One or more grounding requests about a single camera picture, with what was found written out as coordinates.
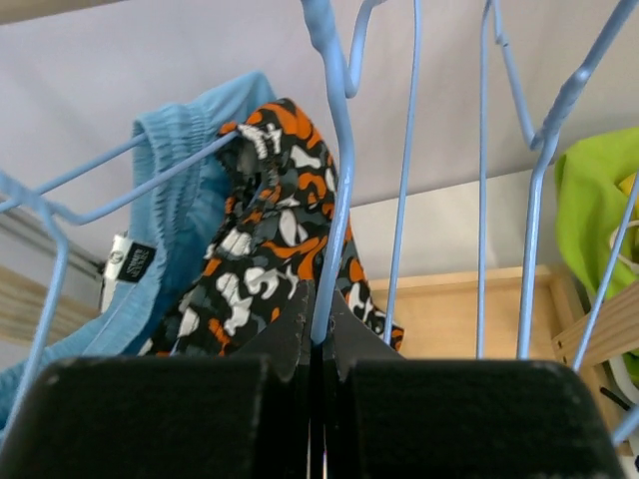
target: clothing label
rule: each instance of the clothing label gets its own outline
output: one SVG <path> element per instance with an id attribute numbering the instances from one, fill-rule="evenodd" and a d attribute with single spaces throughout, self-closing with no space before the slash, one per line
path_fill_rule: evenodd
<path id="1" fill-rule="evenodd" d="M 104 277 L 114 281 L 138 282 L 156 255 L 154 247 L 117 234 L 107 259 Z"/>

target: light blue fabric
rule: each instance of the light blue fabric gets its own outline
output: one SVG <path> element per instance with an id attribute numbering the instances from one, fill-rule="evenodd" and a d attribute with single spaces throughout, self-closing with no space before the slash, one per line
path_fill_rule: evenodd
<path id="1" fill-rule="evenodd" d="M 191 104 L 171 104 L 141 115 L 133 135 L 146 133 L 147 140 L 134 150 L 135 186 L 201 150 L 223 123 L 244 121 L 275 98 L 266 77 L 255 72 Z M 43 366 L 62 357 L 139 351 L 167 307 L 201 272 L 229 192 L 229 179 L 211 155 L 135 200 L 129 236 L 156 248 L 153 263 L 140 282 L 118 284 L 104 314 L 47 347 Z M 0 427 L 6 424 L 23 368 L 21 362 L 0 373 Z"/>

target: wooden shelf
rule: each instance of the wooden shelf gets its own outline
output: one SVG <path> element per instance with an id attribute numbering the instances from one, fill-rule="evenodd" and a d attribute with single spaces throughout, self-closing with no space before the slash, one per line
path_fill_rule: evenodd
<path id="1" fill-rule="evenodd" d="M 0 338 L 31 344 L 40 320 L 47 288 L 17 272 L 0 266 Z M 58 341 L 100 315 L 96 308 L 60 297 L 47 343 Z"/>
<path id="2" fill-rule="evenodd" d="M 485 357 L 516 355 L 521 267 L 495 269 L 486 276 Z M 567 362 L 556 347 L 556 338 L 572 330 L 584 316 L 574 283 L 562 267 L 536 270 L 530 357 Z M 397 285 L 395 321 L 405 327 L 401 353 L 409 358 L 475 357 L 477 273 L 464 272 L 401 278 Z M 371 282 L 373 299 L 386 307 L 388 281 Z M 609 429 L 619 424 L 623 411 L 604 397 L 600 387 L 610 388 L 601 364 L 582 367 L 588 385 Z M 619 452 L 630 454 L 627 444 Z"/>

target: black tag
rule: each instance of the black tag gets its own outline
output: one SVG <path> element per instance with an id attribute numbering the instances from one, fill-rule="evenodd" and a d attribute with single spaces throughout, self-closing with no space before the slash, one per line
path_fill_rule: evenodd
<path id="1" fill-rule="evenodd" d="M 156 250 L 153 247 L 133 242 L 118 273 L 118 281 L 138 282 L 155 256 Z"/>

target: blue wire hanger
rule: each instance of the blue wire hanger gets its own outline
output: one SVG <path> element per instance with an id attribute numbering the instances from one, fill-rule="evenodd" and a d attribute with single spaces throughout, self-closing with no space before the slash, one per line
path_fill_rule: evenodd
<path id="1" fill-rule="evenodd" d="M 339 182 L 335 213 L 328 233 L 328 243 L 324 255 L 324 263 L 319 277 L 318 296 L 311 326 L 311 340 L 314 344 L 322 344 L 328 328 L 328 316 L 332 304 L 332 292 L 341 261 L 341 249 L 348 222 L 350 197 L 354 180 L 354 140 L 348 114 L 347 98 L 352 98 L 359 88 L 361 62 L 366 39 L 366 28 L 370 13 L 385 0 L 364 0 L 359 8 L 350 45 L 350 64 L 346 63 L 343 49 L 337 35 L 334 15 L 329 0 L 302 0 L 304 18 L 311 36 L 311 43 L 321 54 L 324 63 L 326 93 L 332 122 L 337 133 L 339 149 Z M 415 97 L 417 89 L 417 73 L 419 68 L 419 46 L 421 44 L 421 11 L 420 0 L 414 0 L 414 47 L 412 73 L 410 80 L 410 96 L 408 101 L 408 121 L 403 154 L 400 197 L 397 209 L 397 228 L 391 265 L 391 288 L 389 289 L 388 309 L 386 312 L 384 340 L 390 342 L 392 310 L 395 300 L 395 285 L 399 269 L 401 251 L 401 235 L 403 231 L 403 212 L 408 183 L 408 168 L 414 124 Z"/>
<path id="2" fill-rule="evenodd" d="M 531 150 L 541 150 L 532 171 L 528 193 L 528 212 L 526 216 L 526 236 L 523 257 L 523 280 L 521 301 L 519 305 L 519 327 L 517 334 L 517 358 L 527 359 L 532 331 L 532 305 L 534 299 L 535 265 L 537 261 L 537 243 L 539 240 L 539 217 L 541 214 L 541 192 L 543 177 L 557 149 L 559 134 L 566 118 L 574 109 L 588 80 L 608 51 L 639 0 L 620 0 L 608 18 L 586 58 L 579 68 L 568 78 L 559 90 L 541 128 L 537 131 L 532 126 L 526 99 L 523 95 L 519 75 L 510 51 L 510 42 L 501 23 L 499 0 L 486 0 L 481 23 L 481 70 L 480 70 L 480 218 L 485 219 L 485 162 L 486 162 L 486 104 L 487 104 L 487 41 L 486 31 L 488 12 L 493 9 L 495 43 L 501 48 L 512 98 L 521 127 L 524 142 Z M 484 330 L 484 289 L 485 289 L 485 222 L 479 227 L 479 298 L 477 312 L 477 351 L 481 357 Z"/>
<path id="3" fill-rule="evenodd" d="M 111 201 L 110 203 L 85 214 L 76 214 L 63 205 L 45 200 L 41 197 L 41 195 L 61 185 L 64 185 L 71 180 L 78 178 L 79 176 L 99 167 L 100 165 L 103 165 L 109 160 L 116 158 L 118 155 L 121 155 L 126 151 L 134 148 L 136 145 L 139 145 L 146 139 L 146 135 L 138 135 L 137 137 L 131 139 L 129 142 L 111 150 L 104 155 L 101 155 L 95 160 L 81 167 L 78 167 L 77 169 L 65 175 L 62 175 L 44 185 L 41 185 L 40 187 L 37 187 L 33 191 L 24 187 L 17 180 L 0 172 L 0 192 L 4 193 L 10 198 L 10 200 L 7 200 L 0 204 L 0 214 L 20 205 L 26 205 L 30 207 L 40 217 L 43 225 L 45 226 L 45 229 L 47 230 L 51 238 L 55 241 L 57 247 L 57 254 L 53 267 L 53 274 L 51 277 L 51 286 L 49 288 L 49 291 L 47 292 L 44 307 L 40 315 L 40 321 L 38 322 L 38 326 L 36 327 L 31 351 L 25 363 L 24 373 L 22 375 L 22 378 L 20 379 L 20 384 L 18 385 L 18 389 L 16 391 L 14 407 L 11 409 L 11 413 L 9 414 L 9 417 L 7 419 L 7 430 L 9 430 L 9 428 L 13 425 L 13 421 L 15 420 L 15 417 L 22 404 L 22 400 L 24 399 L 27 391 L 29 390 L 29 387 L 31 387 L 31 384 L 33 383 L 38 373 L 40 359 L 47 343 L 47 337 L 49 335 L 49 330 L 51 329 L 51 323 L 53 322 L 55 310 L 60 299 L 60 293 L 62 291 L 62 285 L 64 284 L 67 263 L 69 260 L 69 242 L 67 240 L 67 237 L 58 227 L 53 216 L 60 216 L 72 225 L 81 226 L 93 222 L 106 215 L 109 215 L 115 210 L 132 202 L 134 199 L 149 192 L 153 188 L 168 181 L 176 174 L 201 161 L 211 153 L 214 153 L 216 150 L 232 140 L 236 135 L 237 134 L 235 132 L 231 132 L 227 135 L 224 135 L 223 137 L 214 140 L 207 147 L 204 147 L 202 150 L 187 158 L 183 162 L 169 168 L 165 172 L 160 173 L 156 177 L 153 177 L 151 180 L 148 180 L 147 182 L 137 186 L 136 188 Z"/>

